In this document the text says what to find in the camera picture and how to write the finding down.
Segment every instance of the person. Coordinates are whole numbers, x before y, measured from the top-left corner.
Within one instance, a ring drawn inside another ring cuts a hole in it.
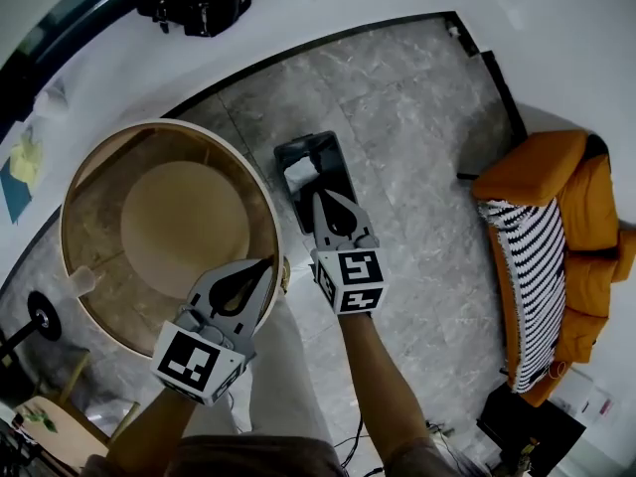
[[[253,336],[249,416],[239,433],[225,394],[214,406],[165,389],[113,440],[91,456],[81,477],[253,475],[328,477],[341,467],[313,391],[298,326],[282,288]],[[362,420],[388,476],[458,475],[436,449],[408,383],[385,349],[373,319],[338,317]]]

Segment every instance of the gray tile floor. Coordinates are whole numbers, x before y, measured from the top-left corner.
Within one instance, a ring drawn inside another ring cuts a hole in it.
[[[426,416],[453,427],[452,439],[469,455],[488,450],[474,422],[488,392],[503,382],[500,303],[469,186],[455,180],[458,170],[479,172],[510,146],[510,123],[482,61],[468,59],[441,20],[396,25],[275,64],[181,118],[226,138],[271,190],[293,267],[289,303],[334,440],[355,433],[359,411],[335,317],[312,283],[312,237],[297,226],[272,154],[275,145],[324,130],[338,135],[359,202],[389,255],[391,288],[377,317],[383,340]],[[28,291],[39,287],[60,297],[63,275],[55,225],[0,299],[6,334],[26,321]],[[62,315],[62,343],[34,336],[22,346],[28,367],[61,383],[73,367],[71,348],[89,347],[92,398],[151,401],[159,386],[147,361],[110,342],[76,303],[67,301]],[[249,380],[245,375],[233,387],[244,426]],[[350,471],[363,475],[376,466],[364,439]]]

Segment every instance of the black tray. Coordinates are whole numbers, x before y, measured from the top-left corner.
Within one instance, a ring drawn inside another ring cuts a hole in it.
[[[307,156],[319,176],[292,194],[284,172],[292,164]],[[305,235],[310,235],[314,231],[312,200],[316,191],[329,189],[358,203],[340,143],[333,131],[302,136],[289,143],[278,145],[274,148],[274,157],[278,174],[285,185],[285,192],[291,201],[298,225]]]

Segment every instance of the white cloth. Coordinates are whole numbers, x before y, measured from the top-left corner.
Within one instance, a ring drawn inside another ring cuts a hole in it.
[[[318,173],[314,163],[312,163],[311,159],[307,156],[286,168],[284,175],[287,186],[289,187],[289,192],[293,195],[310,182],[316,180],[320,176],[320,173]]]
[[[309,378],[298,326],[282,293],[254,335],[249,417],[252,432],[304,436],[333,444]],[[229,395],[213,407],[197,405],[183,436],[238,434]]]

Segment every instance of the blue paper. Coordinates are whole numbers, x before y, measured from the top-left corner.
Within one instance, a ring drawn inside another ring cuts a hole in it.
[[[29,193],[29,187],[24,182],[11,176],[9,168],[10,161],[10,158],[7,159],[2,170],[0,170],[0,183],[2,183],[2,191],[4,192],[4,199],[9,209],[11,223],[15,224],[20,214],[22,214],[27,205],[31,202],[31,194]]]

